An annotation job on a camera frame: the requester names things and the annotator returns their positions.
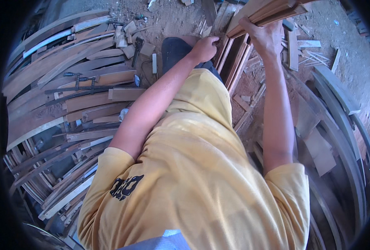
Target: dark wood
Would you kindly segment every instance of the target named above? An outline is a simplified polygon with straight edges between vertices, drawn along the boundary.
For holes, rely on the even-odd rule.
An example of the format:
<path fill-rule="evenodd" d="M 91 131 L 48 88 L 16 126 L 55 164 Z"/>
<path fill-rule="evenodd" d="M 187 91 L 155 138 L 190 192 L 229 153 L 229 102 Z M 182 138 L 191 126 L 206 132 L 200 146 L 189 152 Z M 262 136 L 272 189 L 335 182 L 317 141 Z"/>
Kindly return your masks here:
<path fill-rule="evenodd" d="M 32 177 L 34 177 L 38 173 L 48 169 L 53 164 L 58 163 L 61 160 L 65 159 L 66 157 L 69 157 L 73 153 L 77 152 L 78 150 L 80 150 L 80 147 L 81 147 L 81 143 L 77 143 L 77 144 L 72 145 L 66 151 L 64 151 L 63 153 L 61 153 L 61 154 L 59 154 L 55 157 L 53 157 L 52 159 L 48 160 L 47 162 L 43 163 L 38 168 L 35 168 L 32 171 L 30 171 L 29 173 L 18 177 L 18 179 L 14 182 L 14 185 L 16 187 L 21 186 L 22 184 L 26 183 L 28 180 L 30 180 Z"/>
<path fill-rule="evenodd" d="M 55 157 L 55 156 L 63 153 L 66 148 L 71 147 L 74 144 L 75 143 L 70 142 L 70 143 L 64 143 L 62 145 L 58 145 L 57 147 L 54 147 L 54 148 L 49 148 L 49 149 L 43 151 L 42 153 L 39 153 L 39 154 L 35 155 L 34 157 L 29 158 L 26 161 L 24 161 L 23 163 L 19 164 L 18 166 L 16 166 L 15 168 L 12 169 L 11 173 L 16 174 L 16 173 L 19 173 L 19 172 L 24 171 L 24 170 L 29 170 L 29 168 L 31 168 L 35 163 L 37 163 L 41 160 L 44 160 L 47 157 Z"/>

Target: hand tool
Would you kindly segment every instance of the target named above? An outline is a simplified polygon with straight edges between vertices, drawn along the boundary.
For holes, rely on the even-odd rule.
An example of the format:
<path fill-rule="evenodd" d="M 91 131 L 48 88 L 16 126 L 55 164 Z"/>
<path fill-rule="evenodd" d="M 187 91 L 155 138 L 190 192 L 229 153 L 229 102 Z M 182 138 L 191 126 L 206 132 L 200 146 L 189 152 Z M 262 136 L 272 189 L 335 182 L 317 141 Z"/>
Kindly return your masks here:
<path fill-rule="evenodd" d="M 135 53 L 134 53 L 134 57 L 132 59 L 132 67 L 133 68 L 135 68 L 135 66 L 136 66 L 136 61 L 138 59 L 138 55 L 139 55 L 139 52 L 141 51 L 141 48 L 143 46 L 144 41 L 145 40 L 143 40 L 140 37 L 137 37 L 136 40 L 135 40 Z"/>

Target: shirt sleeve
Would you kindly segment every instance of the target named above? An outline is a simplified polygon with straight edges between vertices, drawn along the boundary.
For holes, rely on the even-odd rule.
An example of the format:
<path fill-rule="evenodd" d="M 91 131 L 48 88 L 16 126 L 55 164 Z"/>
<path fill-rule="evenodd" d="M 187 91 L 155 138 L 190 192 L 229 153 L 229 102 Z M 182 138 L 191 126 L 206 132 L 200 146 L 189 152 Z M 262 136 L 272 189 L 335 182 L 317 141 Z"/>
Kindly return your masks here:
<path fill-rule="evenodd" d="M 106 148 L 98 158 L 98 170 L 83 201 L 78 218 L 78 239 L 85 249 L 92 244 L 92 231 L 96 213 L 103 198 L 112 188 L 115 179 L 135 164 L 127 152 L 118 148 Z"/>
<path fill-rule="evenodd" d="M 281 213 L 290 249 L 306 247 L 309 237 L 310 193 L 304 166 L 291 163 L 277 167 L 265 176 Z"/>

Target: dark shorts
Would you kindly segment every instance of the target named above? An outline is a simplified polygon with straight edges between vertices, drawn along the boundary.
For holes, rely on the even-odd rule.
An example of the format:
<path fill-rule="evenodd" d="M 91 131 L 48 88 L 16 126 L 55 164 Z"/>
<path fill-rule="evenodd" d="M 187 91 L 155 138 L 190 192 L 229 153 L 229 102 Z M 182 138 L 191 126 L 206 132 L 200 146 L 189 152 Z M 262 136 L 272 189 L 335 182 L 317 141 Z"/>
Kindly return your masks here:
<path fill-rule="evenodd" d="M 184 40 L 179 37 L 167 37 L 164 39 L 161 45 L 161 56 L 163 58 L 163 74 L 167 73 L 177 62 L 184 58 L 189 52 L 191 52 L 192 46 L 187 44 Z M 206 68 L 213 73 L 221 82 L 223 81 L 218 74 L 215 67 L 212 65 L 212 61 L 200 63 L 195 68 Z"/>

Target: white object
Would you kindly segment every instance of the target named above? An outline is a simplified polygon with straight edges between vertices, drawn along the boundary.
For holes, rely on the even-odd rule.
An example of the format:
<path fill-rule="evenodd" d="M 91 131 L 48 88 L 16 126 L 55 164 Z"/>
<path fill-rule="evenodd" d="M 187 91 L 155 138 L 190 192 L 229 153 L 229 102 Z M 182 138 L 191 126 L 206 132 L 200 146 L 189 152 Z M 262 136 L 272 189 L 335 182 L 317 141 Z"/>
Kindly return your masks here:
<path fill-rule="evenodd" d="M 153 68 L 153 70 L 152 70 L 152 73 L 153 74 L 157 74 L 157 55 L 156 55 L 156 53 L 153 53 L 152 54 L 152 68 Z"/>
<path fill-rule="evenodd" d="M 33 46 L 27 52 L 24 51 L 22 56 L 25 59 L 26 57 L 28 57 L 29 55 L 31 55 L 32 53 L 34 53 L 35 51 L 37 51 L 39 48 L 41 48 L 41 47 L 43 47 L 45 45 L 48 45 L 49 43 L 54 42 L 57 39 L 60 39 L 62 37 L 68 36 L 68 35 L 71 35 L 71 29 L 64 30 L 64 31 L 62 31 L 60 33 L 57 33 L 57 34 L 49 37 L 46 40 L 43 40 L 42 42 L 40 42 L 37 45 Z"/>

